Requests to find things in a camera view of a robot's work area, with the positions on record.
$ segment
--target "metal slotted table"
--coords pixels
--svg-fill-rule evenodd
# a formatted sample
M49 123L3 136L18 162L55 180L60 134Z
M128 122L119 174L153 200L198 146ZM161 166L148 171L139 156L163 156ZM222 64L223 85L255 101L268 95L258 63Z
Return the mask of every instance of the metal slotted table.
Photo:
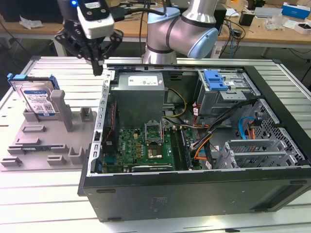
M138 58L111 58L109 64L137 64ZM311 137L311 94L283 66L272 60L179 59L179 64L255 66L302 128ZM94 77L84 60L41 57L23 70L29 75L53 74L73 111L90 106L97 111L104 76ZM10 88L0 102L0 157L15 138L23 104ZM0 232L100 231L105 233L242 232L291 233L311 231L311 191L274 213L203 216L100 223L86 197L77 193L81 172L28 171L0 173Z

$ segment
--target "table leg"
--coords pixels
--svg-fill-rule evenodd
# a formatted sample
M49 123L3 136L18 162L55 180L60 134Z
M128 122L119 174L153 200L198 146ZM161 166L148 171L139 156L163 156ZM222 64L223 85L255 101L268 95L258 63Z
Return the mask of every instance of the table leg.
M67 51L64 46L62 46L60 43L58 43L56 40L53 40L54 46L57 52L57 55L59 57L66 57L67 56Z
M225 45L225 42L216 41L210 57L211 58L219 58L219 55L220 55L224 45Z
M6 49L11 48L10 41L7 38L0 38L0 44L3 45Z
M261 54L261 57L265 58L266 55L267 55L267 52L269 51L269 48L268 47L265 47L262 54Z

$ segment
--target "yellow wire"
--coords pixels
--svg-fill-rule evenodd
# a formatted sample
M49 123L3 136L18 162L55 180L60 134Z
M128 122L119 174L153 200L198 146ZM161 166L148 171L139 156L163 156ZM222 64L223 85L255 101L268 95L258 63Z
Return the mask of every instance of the yellow wire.
M163 118L174 118L174 117L179 117L179 116L181 116L181 115L183 115L183 114L185 113L185 111L186 111L186 109L187 109L187 103L186 103L185 99L184 99L175 89L169 88L169 90L175 92L175 94L178 95L178 96L182 99L182 101L184 102L184 109L183 109L183 111L182 111L181 113L179 113L179 114L175 114L175 115L171 115L171 116L163 116Z

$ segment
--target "green circuit board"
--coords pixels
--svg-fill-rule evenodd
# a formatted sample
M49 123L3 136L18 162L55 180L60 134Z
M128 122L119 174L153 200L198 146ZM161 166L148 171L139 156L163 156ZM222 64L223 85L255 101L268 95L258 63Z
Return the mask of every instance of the green circuit board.
M163 143L160 145L148 145L145 140L144 129L120 129L118 154L114 166L108 166L111 172L123 172L124 166L139 166L139 165L169 165L174 166L173 150L171 146L171 135L169 129L163 131ZM157 129L148 130L149 138L156 138L159 136ZM185 138L187 143L193 141L191 130L185 130ZM150 158L150 147L155 147L157 154L160 154L161 158Z
M169 133L164 133L164 142L161 146L162 158L149 159L147 148L143 129L121 129L118 147L119 154L117 156L118 165L166 164L174 167Z

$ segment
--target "robotic arm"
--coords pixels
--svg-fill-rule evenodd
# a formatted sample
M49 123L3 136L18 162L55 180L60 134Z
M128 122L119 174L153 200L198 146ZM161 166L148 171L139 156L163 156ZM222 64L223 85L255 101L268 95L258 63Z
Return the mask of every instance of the robotic arm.
M217 0L191 0L182 16L176 8L168 8L164 16L149 14L143 63L174 64L175 51L195 59L206 57L218 38L216 4Z
M64 28L55 39L70 53L92 65L95 76L103 73L108 59L123 39L114 29L114 19L105 0L57 0L64 17ZM174 64L176 53L190 58L204 58L213 48L218 31L214 28L217 0L191 0L180 17L176 8L124 9L124 16L149 12L147 51L143 63ZM110 44L102 48L106 36Z
M95 76L103 73L104 59L122 42L123 32L114 29L114 19L105 0L57 0L64 28L55 39L70 53L92 65ZM102 48L106 36L110 44Z

